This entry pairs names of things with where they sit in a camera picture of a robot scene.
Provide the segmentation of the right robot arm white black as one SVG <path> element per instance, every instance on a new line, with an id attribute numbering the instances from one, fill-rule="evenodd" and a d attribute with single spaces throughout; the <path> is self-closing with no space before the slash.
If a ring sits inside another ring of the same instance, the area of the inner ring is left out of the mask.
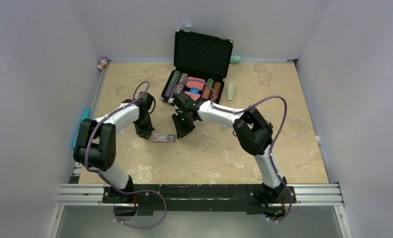
<path id="1" fill-rule="evenodd" d="M 210 100 L 193 100 L 185 93 L 174 95 L 169 103 L 175 106 L 172 119 L 177 138 L 193 131 L 195 121 L 215 122 L 232 128 L 242 149 L 253 155 L 262 176 L 262 203 L 281 202 L 292 204 L 294 193 L 287 185 L 273 155 L 273 147 L 279 133 L 273 132 L 272 124 L 264 119 L 255 105 L 235 109 L 218 105 Z"/>

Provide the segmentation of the green stapler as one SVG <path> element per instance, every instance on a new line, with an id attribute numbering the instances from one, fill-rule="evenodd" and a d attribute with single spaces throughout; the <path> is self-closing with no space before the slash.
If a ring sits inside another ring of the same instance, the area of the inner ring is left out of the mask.
<path id="1" fill-rule="evenodd" d="M 229 82 L 227 86 L 227 103 L 232 103 L 234 98 L 234 83 Z"/>

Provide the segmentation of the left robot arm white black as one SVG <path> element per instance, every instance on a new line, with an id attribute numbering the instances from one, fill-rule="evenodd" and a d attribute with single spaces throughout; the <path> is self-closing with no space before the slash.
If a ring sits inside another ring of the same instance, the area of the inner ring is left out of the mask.
<path id="1" fill-rule="evenodd" d="M 150 139 L 154 131 L 150 114 L 155 108 L 154 97 L 141 92 L 135 100 L 127 99 L 106 116 L 84 119 L 80 123 L 73 151 L 75 162 L 96 173 L 112 189 L 115 197 L 127 203 L 134 196 L 133 179 L 115 162 L 116 134 L 133 124 L 138 137 Z"/>

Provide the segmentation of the red white staple box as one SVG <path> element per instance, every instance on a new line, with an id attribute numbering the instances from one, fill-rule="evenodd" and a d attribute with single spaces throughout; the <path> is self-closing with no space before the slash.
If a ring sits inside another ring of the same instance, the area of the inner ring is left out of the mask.
<path id="1" fill-rule="evenodd" d="M 175 134 L 160 134 L 155 133 L 153 135 L 153 142 L 159 143 L 175 143 L 176 142 L 176 135 Z"/>

